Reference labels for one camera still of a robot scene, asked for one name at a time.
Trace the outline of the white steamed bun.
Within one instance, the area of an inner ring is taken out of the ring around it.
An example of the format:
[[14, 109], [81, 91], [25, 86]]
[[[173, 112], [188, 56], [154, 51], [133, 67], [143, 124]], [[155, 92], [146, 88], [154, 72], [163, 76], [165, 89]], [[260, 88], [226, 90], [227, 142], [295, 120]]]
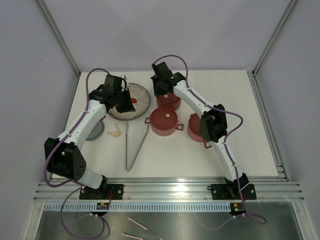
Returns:
[[113, 113], [113, 114], [117, 114], [118, 113], [118, 110], [116, 107], [113, 107], [109, 110], [110, 113]]

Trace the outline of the dark red lunch container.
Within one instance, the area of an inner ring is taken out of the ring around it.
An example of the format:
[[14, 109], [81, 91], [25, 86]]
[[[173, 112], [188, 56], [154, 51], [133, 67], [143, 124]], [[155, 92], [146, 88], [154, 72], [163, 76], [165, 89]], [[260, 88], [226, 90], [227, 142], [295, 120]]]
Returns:
[[181, 102], [182, 102], [182, 100], [180, 98], [179, 101], [176, 101], [174, 103], [161, 103], [161, 102], [157, 101], [157, 98], [156, 98], [156, 103], [157, 103], [158, 107], [168, 107], [168, 108], [171, 108], [173, 110], [177, 110], [180, 107]]

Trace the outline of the pink lunch container with handle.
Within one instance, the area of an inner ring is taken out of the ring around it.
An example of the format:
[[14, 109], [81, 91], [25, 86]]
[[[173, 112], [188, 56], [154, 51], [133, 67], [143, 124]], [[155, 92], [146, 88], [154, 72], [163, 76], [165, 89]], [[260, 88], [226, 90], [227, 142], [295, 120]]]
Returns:
[[203, 143], [205, 149], [212, 147], [212, 145], [205, 141], [200, 134], [200, 117], [196, 113], [191, 114], [189, 117], [187, 133], [193, 141]]

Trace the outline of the dark red lid front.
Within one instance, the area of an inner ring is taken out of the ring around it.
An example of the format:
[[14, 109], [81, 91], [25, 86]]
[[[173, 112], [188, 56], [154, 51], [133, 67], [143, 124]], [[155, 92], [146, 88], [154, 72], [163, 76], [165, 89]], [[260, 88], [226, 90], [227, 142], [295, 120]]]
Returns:
[[170, 92], [163, 94], [163, 95], [158, 95], [158, 96], [156, 96], [156, 99], [158, 102], [164, 103], [164, 104], [173, 104], [173, 103], [180, 100], [180, 98], [178, 96], [176, 96]]

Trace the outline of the dark red lid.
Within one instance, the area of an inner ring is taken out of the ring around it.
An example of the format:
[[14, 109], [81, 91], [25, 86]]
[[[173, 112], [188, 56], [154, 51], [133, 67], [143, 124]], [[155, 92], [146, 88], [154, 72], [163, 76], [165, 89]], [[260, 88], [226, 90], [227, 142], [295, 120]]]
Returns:
[[188, 130], [194, 135], [200, 135], [200, 117], [193, 113], [188, 120]]
[[176, 96], [170, 92], [163, 94], [163, 95], [158, 95], [158, 96], [156, 96], [156, 99], [158, 102], [164, 103], [164, 104], [173, 104], [173, 103], [180, 100], [180, 98], [178, 96]]
[[150, 123], [161, 130], [172, 129], [178, 124], [176, 112], [168, 107], [158, 107], [150, 115]]

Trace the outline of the dark red lid back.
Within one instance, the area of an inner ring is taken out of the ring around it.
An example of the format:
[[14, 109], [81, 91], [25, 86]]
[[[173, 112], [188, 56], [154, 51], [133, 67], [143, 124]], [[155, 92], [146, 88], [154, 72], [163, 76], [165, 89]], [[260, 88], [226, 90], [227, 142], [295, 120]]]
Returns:
[[150, 115], [150, 123], [161, 130], [172, 129], [178, 124], [176, 112], [168, 107], [158, 107]]

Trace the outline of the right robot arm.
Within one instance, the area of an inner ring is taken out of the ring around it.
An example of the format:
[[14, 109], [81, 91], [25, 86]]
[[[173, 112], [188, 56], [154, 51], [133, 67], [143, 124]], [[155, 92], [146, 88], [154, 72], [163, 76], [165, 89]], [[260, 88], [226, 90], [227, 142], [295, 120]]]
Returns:
[[232, 198], [239, 198], [249, 185], [247, 175], [236, 162], [227, 140], [227, 117], [224, 106], [213, 105], [203, 98], [190, 85], [186, 78], [178, 73], [168, 76], [151, 77], [156, 96], [172, 93], [182, 99], [200, 118], [199, 132], [201, 137], [212, 144], [224, 169], [227, 193]]

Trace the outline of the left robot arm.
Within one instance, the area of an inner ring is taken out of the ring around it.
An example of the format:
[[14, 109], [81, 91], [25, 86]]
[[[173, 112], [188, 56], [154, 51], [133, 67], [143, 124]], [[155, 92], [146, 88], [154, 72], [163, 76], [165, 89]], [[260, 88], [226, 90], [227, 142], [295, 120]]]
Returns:
[[43, 177], [49, 187], [75, 182], [90, 189], [97, 199], [108, 194], [107, 178], [87, 166], [81, 150], [98, 121], [114, 107], [122, 113], [134, 112], [130, 91], [128, 88], [103, 89], [100, 85], [86, 93], [85, 106], [72, 124], [57, 138], [49, 137], [45, 141]]

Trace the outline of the speckled ceramic plate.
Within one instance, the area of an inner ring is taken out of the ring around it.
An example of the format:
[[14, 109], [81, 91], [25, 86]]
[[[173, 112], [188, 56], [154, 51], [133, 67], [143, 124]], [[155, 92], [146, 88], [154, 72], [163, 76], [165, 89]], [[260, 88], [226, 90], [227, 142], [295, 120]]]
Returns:
[[137, 103], [132, 103], [135, 111], [134, 112], [124, 112], [124, 113], [116, 113], [108, 112], [107, 114], [116, 120], [119, 121], [131, 121], [141, 117], [145, 114], [150, 105], [151, 105], [151, 96], [149, 91], [140, 84], [130, 82], [127, 85], [127, 88], [130, 92], [131, 98], [137, 100]]

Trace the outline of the grey glass pot lid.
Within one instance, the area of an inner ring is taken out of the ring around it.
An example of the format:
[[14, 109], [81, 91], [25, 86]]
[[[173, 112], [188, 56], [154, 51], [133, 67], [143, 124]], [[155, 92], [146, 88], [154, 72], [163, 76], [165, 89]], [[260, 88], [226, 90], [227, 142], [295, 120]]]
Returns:
[[101, 137], [104, 133], [105, 125], [102, 120], [99, 120], [98, 123], [93, 127], [92, 131], [89, 133], [86, 141], [94, 141]]

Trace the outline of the pink stick upper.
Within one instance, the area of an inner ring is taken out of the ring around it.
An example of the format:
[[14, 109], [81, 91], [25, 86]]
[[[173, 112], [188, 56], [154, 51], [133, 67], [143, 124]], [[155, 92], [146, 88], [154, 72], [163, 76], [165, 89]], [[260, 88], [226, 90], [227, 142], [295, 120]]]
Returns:
[[134, 220], [133, 218], [127, 217], [127, 219], [128, 219], [129, 221], [131, 221], [132, 223], [136, 224], [137, 226], [141, 227], [142, 229], [144, 229], [144, 230], [146, 230], [146, 231], [148, 230], [147, 227], [143, 226], [141, 223], [137, 222], [137, 221]]

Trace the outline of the pink stick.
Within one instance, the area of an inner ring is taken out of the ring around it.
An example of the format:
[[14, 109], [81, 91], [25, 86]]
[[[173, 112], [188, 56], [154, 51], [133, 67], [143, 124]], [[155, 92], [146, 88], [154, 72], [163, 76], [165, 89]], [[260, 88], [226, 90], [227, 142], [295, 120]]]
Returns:
[[146, 231], [148, 230], [147, 227], [143, 226], [141, 223], [137, 222], [137, 221], [134, 220], [133, 218], [127, 217], [127, 219], [128, 219], [129, 221], [131, 221], [132, 223], [136, 224], [137, 226], [141, 227], [142, 229], [144, 229], [144, 230], [146, 230]]
[[130, 234], [123, 233], [123, 232], [120, 233], [120, 235], [122, 235], [124, 237], [127, 237], [127, 238], [135, 239], [135, 240], [143, 240], [143, 238], [141, 238], [141, 237], [130, 235]]

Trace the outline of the pink stick lower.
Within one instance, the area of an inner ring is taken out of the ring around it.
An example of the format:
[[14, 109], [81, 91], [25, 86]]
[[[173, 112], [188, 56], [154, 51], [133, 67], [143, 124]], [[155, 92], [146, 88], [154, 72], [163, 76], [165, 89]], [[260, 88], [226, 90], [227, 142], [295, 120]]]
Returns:
[[124, 237], [127, 237], [127, 238], [135, 239], [135, 240], [143, 240], [143, 238], [141, 238], [141, 237], [130, 235], [130, 234], [123, 233], [123, 232], [120, 233], [120, 235], [122, 235]]

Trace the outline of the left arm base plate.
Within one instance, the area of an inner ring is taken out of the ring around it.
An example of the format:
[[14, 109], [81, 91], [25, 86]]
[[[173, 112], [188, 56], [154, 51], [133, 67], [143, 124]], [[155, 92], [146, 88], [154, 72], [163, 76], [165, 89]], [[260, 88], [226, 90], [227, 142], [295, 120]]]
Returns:
[[107, 184], [94, 189], [85, 186], [79, 193], [80, 200], [122, 200], [124, 194], [123, 184]]

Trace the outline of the right aluminium post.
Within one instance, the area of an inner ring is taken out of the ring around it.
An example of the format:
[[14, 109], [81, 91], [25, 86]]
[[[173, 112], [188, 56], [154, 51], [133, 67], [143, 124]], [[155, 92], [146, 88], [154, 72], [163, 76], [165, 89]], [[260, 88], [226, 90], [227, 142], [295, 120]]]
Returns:
[[290, 0], [282, 13], [276, 27], [274, 28], [266, 46], [264, 47], [257, 63], [255, 64], [253, 70], [252, 70], [252, 75], [254, 77], [257, 76], [258, 72], [260, 71], [262, 65], [266, 61], [269, 53], [271, 52], [273, 46], [275, 45], [276, 41], [280, 37], [282, 30], [284, 29], [287, 21], [289, 20], [291, 14], [293, 13], [294, 9], [296, 8], [297, 4], [299, 3], [299, 0]]

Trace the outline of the aluminium post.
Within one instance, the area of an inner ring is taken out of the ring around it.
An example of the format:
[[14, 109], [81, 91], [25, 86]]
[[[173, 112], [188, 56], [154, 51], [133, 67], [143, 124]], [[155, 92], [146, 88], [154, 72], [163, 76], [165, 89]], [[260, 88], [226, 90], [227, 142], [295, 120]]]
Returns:
[[51, 11], [49, 10], [49, 7], [45, 3], [44, 0], [35, 0], [35, 3], [39, 7], [39, 10], [41, 14], [43, 15], [45, 21], [47, 22], [51, 32], [54, 35], [54, 38], [56, 39], [58, 45], [60, 46], [64, 56], [66, 57], [70, 67], [72, 68], [73, 72], [77, 76], [77, 78], [80, 78], [81, 71], [80, 68], [78, 67], [78, 64], [76, 63], [70, 49], [68, 48], [59, 28], [58, 25], [56, 24], [56, 21], [54, 20]]
[[257, 63], [255, 64], [253, 70], [252, 70], [252, 75], [254, 77], [257, 76], [258, 72], [260, 71], [262, 65], [266, 61], [269, 53], [271, 52], [273, 46], [275, 45], [276, 41], [280, 37], [282, 30], [284, 29], [287, 21], [289, 20], [291, 14], [293, 13], [294, 9], [296, 8], [297, 4], [299, 3], [299, 0], [290, 0], [282, 13], [276, 27], [274, 28], [266, 46], [264, 47]]

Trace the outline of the left aluminium post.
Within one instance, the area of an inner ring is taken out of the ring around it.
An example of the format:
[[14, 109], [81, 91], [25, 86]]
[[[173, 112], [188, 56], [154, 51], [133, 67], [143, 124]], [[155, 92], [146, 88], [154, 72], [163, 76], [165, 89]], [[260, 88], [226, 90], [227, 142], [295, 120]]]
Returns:
[[72, 68], [73, 72], [77, 76], [77, 78], [80, 78], [81, 71], [80, 68], [78, 67], [78, 64], [76, 63], [70, 49], [68, 48], [59, 28], [58, 25], [56, 24], [56, 21], [54, 20], [51, 11], [49, 10], [49, 7], [45, 3], [44, 0], [35, 0], [35, 3], [39, 7], [39, 10], [41, 14], [43, 15], [45, 21], [47, 22], [51, 32], [54, 35], [54, 38], [56, 39], [58, 45], [60, 46], [64, 56], [66, 57], [70, 67]]

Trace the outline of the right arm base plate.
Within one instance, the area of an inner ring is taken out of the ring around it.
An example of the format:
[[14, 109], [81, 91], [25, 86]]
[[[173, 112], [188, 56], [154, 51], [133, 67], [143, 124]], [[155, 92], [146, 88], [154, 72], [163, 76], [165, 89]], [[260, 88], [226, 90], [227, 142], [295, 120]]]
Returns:
[[[230, 193], [226, 184], [211, 184], [207, 187], [207, 190], [211, 192], [213, 200], [241, 200], [239, 189], [235, 190], [235, 194]], [[251, 183], [242, 189], [241, 193], [244, 200], [257, 199], [255, 186]]]

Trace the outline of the aluminium front rail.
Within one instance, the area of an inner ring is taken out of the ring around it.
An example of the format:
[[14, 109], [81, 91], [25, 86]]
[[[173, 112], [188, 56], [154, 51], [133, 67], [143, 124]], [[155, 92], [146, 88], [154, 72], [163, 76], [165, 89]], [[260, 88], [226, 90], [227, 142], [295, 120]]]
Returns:
[[[257, 202], [303, 202], [305, 196], [300, 184], [285, 179], [250, 178], [255, 188]], [[222, 184], [223, 178], [178, 177], [178, 178], [109, 178], [110, 184], [123, 184], [123, 202], [210, 202], [212, 194], [207, 189], [211, 184]], [[78, 188], [67, 183], [51, 188], [39, 182], [33, 197], [35, 202], [60, 202]]]

